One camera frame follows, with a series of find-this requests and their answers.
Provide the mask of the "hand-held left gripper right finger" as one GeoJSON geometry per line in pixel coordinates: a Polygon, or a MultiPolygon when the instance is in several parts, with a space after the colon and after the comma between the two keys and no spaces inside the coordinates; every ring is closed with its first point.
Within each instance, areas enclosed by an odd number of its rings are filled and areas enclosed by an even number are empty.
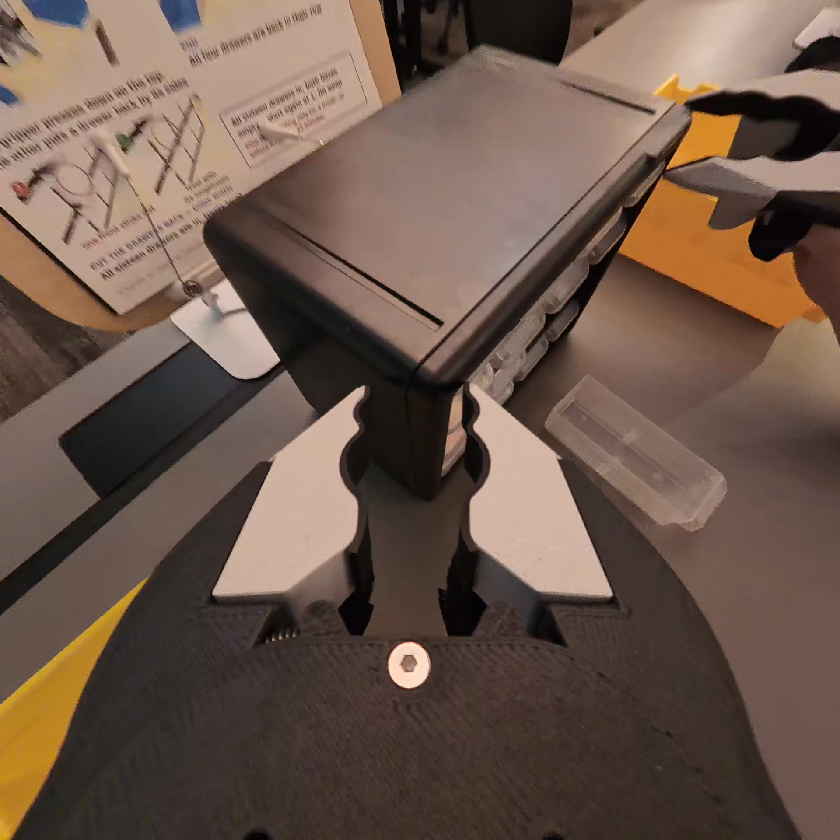
{"type": "Polygon", "coordinates": [[[538,634],[554,604],[615,602],[561,459],[479,387],[463,395],[473,486],[446,578],[446,631],[472,634],[501,603],[538,634]]]}

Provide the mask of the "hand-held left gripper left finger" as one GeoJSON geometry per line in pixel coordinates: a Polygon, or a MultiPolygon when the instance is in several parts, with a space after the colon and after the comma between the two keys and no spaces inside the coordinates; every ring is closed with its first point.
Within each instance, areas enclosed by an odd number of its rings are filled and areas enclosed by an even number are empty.
{"type": "Polygon", "coordinates": [[[328,602],[350,634],[372,612],[368,506],[359,484],[370,465],[370,389],[352,390],[278,451],[212,597],[222,604],[276,603],[294,623],[328,602]]]}

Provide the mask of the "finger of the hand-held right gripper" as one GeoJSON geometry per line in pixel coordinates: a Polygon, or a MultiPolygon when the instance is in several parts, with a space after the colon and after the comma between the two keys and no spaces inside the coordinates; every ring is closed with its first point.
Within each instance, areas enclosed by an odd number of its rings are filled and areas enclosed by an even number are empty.
{"type": "Polygon", "coordinates": [[[812,156],[779,161],[769,156],[747,160],[712,156],[674,166],[665,179],[693,193],[723,201],[710,225],[731,229],[763,211],[792,211],[809,220],[838,227],[839,158],[812,156]]]}
{"type": "Polygon", "coordinates": [[[839,151],[839,73],[806,69],[702,93],[693,113],[739,117],[728,158],[804,161],[839,151]]]}

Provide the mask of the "clear plastic drawer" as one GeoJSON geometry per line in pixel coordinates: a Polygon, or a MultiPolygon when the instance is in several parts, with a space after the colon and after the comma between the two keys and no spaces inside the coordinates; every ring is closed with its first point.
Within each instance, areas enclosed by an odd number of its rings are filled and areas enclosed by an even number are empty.
{"type": "Polygon", "coordinates": [[[700,530],[727,495],[719,470],[589,375],[544,428],[661,527],[700,530]]]}

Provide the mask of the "group of small cabinet drawers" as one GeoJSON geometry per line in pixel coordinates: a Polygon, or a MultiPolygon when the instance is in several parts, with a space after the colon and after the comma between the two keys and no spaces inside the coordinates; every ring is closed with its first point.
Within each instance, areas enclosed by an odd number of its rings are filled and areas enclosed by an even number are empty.
{"type": "Polygon", "coordinates": [[[668,157],[626,154],[607,168],[567,161],[488,215],[478,256],[452,275],[470,308],[446,321],[406,393],[413,467],[433,496],[464,448],[467,381],[504,403],[580,316],[668,157]],[[485,259],[479,262],[478,257],[485,259]]]}

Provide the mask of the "black drawer cabinet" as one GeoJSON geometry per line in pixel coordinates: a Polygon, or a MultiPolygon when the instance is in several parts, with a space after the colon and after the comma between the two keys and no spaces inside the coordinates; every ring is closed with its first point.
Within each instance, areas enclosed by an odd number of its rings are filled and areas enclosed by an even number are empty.
{"type": "Polygon", "coordinates": [[[588,302],[689,126],[479,47],[216,211],[204,242],[308,404],[367,386],[372,460],[431,500],[457,390],[617,232],[588,302]]]}

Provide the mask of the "person's right hand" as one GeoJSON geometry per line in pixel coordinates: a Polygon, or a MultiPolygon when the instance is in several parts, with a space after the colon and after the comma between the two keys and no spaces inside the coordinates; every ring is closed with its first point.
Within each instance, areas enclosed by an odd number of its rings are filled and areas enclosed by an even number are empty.
{"type": "Polygon", "coordinates": [[[815,224],[793,250],[805,294],[830,320],[839,318],[839,231],[815,224]]]}

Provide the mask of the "black rectangular mat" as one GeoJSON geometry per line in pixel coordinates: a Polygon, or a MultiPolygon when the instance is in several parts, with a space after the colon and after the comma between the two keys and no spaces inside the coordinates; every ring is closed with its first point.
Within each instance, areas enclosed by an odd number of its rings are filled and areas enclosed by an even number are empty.
{"type": "Polygon", "coordinates": [[[238,380],[190,343],[66,430],[59,447],[101,502],[125,505],[275,382],[280,407],[269,420],[309,418],[282,364],[238,380]]]}

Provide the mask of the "metal poster stand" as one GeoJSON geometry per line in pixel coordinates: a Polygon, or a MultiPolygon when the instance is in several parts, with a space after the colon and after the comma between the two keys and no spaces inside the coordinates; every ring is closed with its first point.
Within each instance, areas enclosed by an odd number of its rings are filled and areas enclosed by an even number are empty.
{"type": "Polygon", "coordinates": [[[186,214],[159,218],[136,185],[128,157],[114,136],[94,129],[88,139],[112,170],[117,192],[127,193],[130,214],[140,217],[128,224],[131,240],[106,258],[107,280],[127,278],[121,302],[133,309],[165,295],[177,305],[170,315],[174,326],[236,380],[253,381],[275,369],[280,363],[277,352],[215,258],[198,242],[208,215],[187,209],[186,214]]]}

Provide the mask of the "black office chair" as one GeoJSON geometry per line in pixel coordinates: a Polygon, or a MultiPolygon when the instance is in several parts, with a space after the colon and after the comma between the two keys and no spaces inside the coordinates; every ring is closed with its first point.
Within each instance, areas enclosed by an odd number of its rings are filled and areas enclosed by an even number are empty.
{"type": "Polygon", "coordinates": [[[400,90],[478,46],[558,64],[572,1],[380,1],[400,90]]]}

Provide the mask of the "instruction poster on stand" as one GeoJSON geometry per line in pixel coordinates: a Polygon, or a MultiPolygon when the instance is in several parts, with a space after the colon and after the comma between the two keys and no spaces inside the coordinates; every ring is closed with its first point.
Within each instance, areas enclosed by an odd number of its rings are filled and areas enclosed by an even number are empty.
{"type": "MultiPolygon", "coordinates": [[[[353,20],[375,87],[384,104],[401,96],[385,21],[379,2],[350,1],[353,20]]],[[[2,214],[1,274],[35,305],[61,321],[107,333],[150,328],[185,305],[181,292],[162,291],[120,316],[105,307],[22,228],[2,214]]]]}

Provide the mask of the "white instruction poster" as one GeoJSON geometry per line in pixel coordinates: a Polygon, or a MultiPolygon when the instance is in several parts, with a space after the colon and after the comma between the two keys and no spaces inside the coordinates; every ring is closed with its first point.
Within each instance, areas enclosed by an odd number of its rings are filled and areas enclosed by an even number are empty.
{"type": "Polygon", "coordinates": [[[2,2],[2,275],[116,316],[217,283],[216,211],[386,103],[353,2],[2,2]]]}

